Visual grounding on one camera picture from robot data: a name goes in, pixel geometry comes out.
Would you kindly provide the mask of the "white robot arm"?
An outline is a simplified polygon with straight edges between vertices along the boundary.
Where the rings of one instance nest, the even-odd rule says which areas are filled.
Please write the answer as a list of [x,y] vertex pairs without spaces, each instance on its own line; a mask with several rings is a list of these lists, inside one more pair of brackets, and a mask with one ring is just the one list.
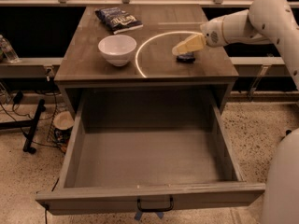
[[[299,89],[299,27],[287,0],[254,0],[247,10],[208,21],[172,53],[234,43],[273,44]],[[271,161],[261,224],[299,224],[299,129],[286,134]]]

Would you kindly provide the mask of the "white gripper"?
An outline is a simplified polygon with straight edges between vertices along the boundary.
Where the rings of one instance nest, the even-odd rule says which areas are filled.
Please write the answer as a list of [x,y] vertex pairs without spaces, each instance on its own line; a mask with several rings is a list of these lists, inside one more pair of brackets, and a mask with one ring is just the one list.
[[188,36],[172,48],[174,55],[182,55],[203,49],[206,44],[210,47],[222,47],[225,39],[222,32],[223,18],[215,18],[204,22],[200,28],[202,33]]

